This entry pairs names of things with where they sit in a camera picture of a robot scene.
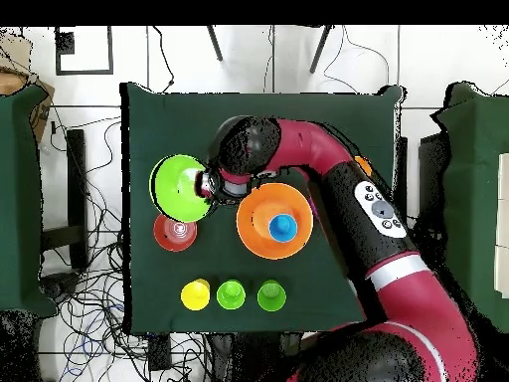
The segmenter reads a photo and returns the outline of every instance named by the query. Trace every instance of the yellow cup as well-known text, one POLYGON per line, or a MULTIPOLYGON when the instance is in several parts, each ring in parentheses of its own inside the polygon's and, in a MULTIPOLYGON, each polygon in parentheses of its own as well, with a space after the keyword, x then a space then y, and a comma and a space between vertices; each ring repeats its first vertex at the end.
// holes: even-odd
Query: yellow cup
POLYGON ((211 299, 211 287, 203 279, 197 279, 190 282, 182 288, 180 299, 184 306, 190 310, 201 310, 211 299))

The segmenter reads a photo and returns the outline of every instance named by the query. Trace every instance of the green tablecloth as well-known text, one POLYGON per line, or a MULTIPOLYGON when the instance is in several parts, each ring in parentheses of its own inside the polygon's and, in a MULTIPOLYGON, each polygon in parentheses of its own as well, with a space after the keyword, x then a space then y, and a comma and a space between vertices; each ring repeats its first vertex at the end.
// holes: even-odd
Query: green tablecloth
MULTIPOLYGON (((274 262, 242 244, 235 209, 220 209, 198 222, 198 238, 191 248, 166 252, 152 235, 158 212, 150 200, 148 179, 164 156, 183 153, 206 159, 219 126, 234 115, 247 114, 334 124, 391 183, 399 87, 383 95, 155 95, 134 84, 122 85, 120 91, 122 124, 128 124, 128 131, 122 129, 122 160, 129 160, 130 173, 123 175, 123 189, 130 179, 123 218, 130 218, 131 332, 324 330, 362 319, 318 223, 303 250, 274 262), (205 309, 191 311, 181 303, 180 291, 198 278, 211 284, 211 301, 205 309), (224 310, 215 299, 219 283, 230 278, 240 280, 247 292, 238 310, 224 310), (286 305, 278 312, 268 313, 257 305, 255 294, 267 279, 278 280, 286 290, 286 305)), ((294 172, 278 181, 306 192, 294 172)))
POLYGON ((445 263, 478 310, 509 332, 509 299, 494 289, 498 157, 509 152, 509 98, 455 84, 437 119, 451 148, 443 174, 445 263))
POLYGON ((39 290, 41 177, 29 117, 46 97, 28 86, 0 95, 0 310, 52 316, 55 304, 39 290))

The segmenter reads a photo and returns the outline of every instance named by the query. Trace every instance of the orange bowl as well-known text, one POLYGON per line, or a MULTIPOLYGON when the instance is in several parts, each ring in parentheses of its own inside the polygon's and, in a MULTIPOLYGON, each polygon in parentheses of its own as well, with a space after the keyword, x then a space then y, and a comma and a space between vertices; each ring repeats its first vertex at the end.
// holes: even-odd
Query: orange bowl
POLYGON ((284 183, 266 183, 253 189, 239 205, 237 230, 246 247, 259 257, 280 260, 300 251, 311 236, 313 214, 304 195, 284 183), (270 220, 288 214, 297 223, 297 233, 289 242, 278 242, 268 230, 270 220))

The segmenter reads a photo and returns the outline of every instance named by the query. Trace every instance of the dark green table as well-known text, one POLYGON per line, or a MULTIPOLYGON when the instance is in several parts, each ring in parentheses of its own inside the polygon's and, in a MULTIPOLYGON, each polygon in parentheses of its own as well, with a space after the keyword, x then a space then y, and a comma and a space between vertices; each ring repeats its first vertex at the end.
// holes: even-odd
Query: dark green table
MULTIPOLYGON (((183 153, 206 159, 219 126, 239 114, 328 122, 343 130, 391 183, 395 104, 399 87, 383 95, 156 95, 122 84, 122 168, 124 221, 130 227, 131 332, 239 332, 325 330, 361 320, 355 296, 342 276, 315 221, 310 241, 298 254, 268 261, 249 252, 236 228, 236 209, 220 209, 198 222, 198 238, 181 253, 160 248, 152 235, 158 212, 148 191, 150 172, 164 156, 183 153), (211 301, 200 311, 180 301, 182 287, 203 278, 211 301), (238 310, 216 302, 218 285, 240 280, 247 299, 238 310), (287 293, 281 311, 268 313, 256 302, 258 287, 278 280, 287 293)), ((303 179, 290 172, 278 181, 306 193, 303 179)))

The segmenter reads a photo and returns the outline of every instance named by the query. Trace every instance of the cardboard box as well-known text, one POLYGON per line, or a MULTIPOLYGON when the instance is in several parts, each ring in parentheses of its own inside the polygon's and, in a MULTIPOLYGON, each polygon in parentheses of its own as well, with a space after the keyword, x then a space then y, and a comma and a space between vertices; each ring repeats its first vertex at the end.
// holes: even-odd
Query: cardboard box
POLYGON ((0 72, 28 77, 31 74, 31 52, 30 40, 0 31, 0 72))
MULTIPOLYGON (((20 90, 26 83, 27 77, 25 76, 0 73, 0 95, 9 96, 20 90)), ((49 94, 44 101, 37 104, 30 115, 30 124, 34 130, 34 135, 37 141, 41 142, 46 123, 48 122, 48 114, 50 112, 50 105, 52 104, 55 89, 43 82, 39 82, 38 84, 42 85, 49 94)))

